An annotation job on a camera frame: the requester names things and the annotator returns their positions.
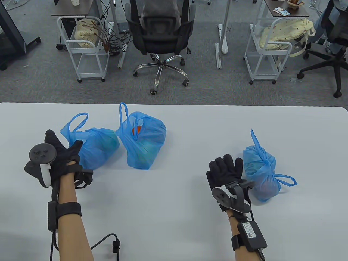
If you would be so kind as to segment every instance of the orange fruit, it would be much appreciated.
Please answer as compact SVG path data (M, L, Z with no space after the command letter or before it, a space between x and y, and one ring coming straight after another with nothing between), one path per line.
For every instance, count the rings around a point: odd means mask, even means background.
M138 130L138 134L139 134L139 132L140 132L140 130L141 130L141 126L138 126L138 127L137 127L137 130Z

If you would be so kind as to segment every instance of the card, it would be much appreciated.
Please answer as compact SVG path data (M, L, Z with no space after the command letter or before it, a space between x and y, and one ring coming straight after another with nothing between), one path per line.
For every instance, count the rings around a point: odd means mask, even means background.
M282 16L288 16L290 15L290 13L288 11L286 11L284 8L282 7L277 7L275 9L273 9L274 12L281 14Z

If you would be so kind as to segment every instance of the white metal cart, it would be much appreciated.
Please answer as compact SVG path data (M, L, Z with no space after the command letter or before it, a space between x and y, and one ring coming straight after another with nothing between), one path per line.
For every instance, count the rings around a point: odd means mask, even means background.
M283 7L291 15L282 16L274 12L273 9L277 7ZM297 10L291 9L288 7L286 1L262 1L255 23L250 24L251 33L243 57L251 77L251 80L249 82L250 84L253 84L255 79L273 80L272 83L276 84L280 73L284 70L284 65L293 48L290 42L269 41L272 35L272 30L269 30L266 44L263 48L260 48L259 42L263 29L266 26L269 26L270 22L272 22L271 28L273 28L274 25L282 19L304 19L308 16L309 14L303 7L300 7ZM268 46L268 44L287 45L287 48L282 50L267 50L266 47Z
M65 29L63 26L61 26L62 22L61 20L64 18L74 18L75 22L77 24L78 19L83 18L89 18L94 19L95 21L98 21L101 25L102 22L99 18L94 16L60 16L57 19L58 28L62 34L62 38L64 40L64 44L69 52L72 64L75 68L78 82L82 82L82 78L99 78L101 81L105 81L105 75L106 71L108 69L109 64L109 57L110 53L109 51L106 51L104 49L104 46L102 45L102 41L100 38L97 39L96 43L92 43L88 40L76 40L75 39L75 31L76 26L71 34L70 39L67 37L67 33L65 32ZM101 38L104 39L106 42L107 39L105 39L103 34L99 35ZM91 48L82 48L79 43L87 43L91 46ZM80 54L80 60L78 64L76 65L75 59L73 54Z

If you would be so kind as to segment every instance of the chrome chair base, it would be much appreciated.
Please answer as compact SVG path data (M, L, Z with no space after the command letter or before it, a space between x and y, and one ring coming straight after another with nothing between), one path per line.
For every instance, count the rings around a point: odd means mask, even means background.
M138 70L143 69L143 68L149 68L149 67L158 67L158 71L156 74L155 78L155 83L153 85L153 88L150 90L151 95L156 95L157 94L157 89L159 85L159 80L161 78L162 70L164 69L169 69L174 72L178 72L182 74L185 77L185 80L182 82L182 85L187 87L189 85L189 78L187 77L187 74L182 70L177 67L171 66L168 63L180 59L180 65L184 66L185 65L185 60L181 55L174 55L168 59L164 59L163 55L158 55L158 54L150 54L151 60L153 60L155 63L147 63L147 64L141 64L135 70L133 71L133 76L138 77Z

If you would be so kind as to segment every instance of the gloved hand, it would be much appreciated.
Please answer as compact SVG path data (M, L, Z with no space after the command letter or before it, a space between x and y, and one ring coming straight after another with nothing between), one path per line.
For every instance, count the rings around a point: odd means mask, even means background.
M215 161L209 163L209 171L207 172L207 179L212 190L215 187L221 187L223 185L230 184L234 181L243 183L246 180L242 180L243 173L243 160L236 158L236 164L233 163L231 155L226 154L223 159L216 158ZM243 189L244 198L249 200L248 188ZM228 210L228 208L220 205L222 211Z
M49 129L46 131L45 143L53 145L57 151L55 160L50 164L51 169L49 172L52 181L51 185L53 185L55 181L64 174L72 172L80 173L82 171L82 166L78 165L80 161L79 152L82 147L82 141L75 141L75 143L67 149L59 141L54 131ZM66 164L70 161L75 161L77 164L67 166ZM24 167L24 170L33 177L38 178L38 168L40 169L40 166L37 166L37 164L29 161Z

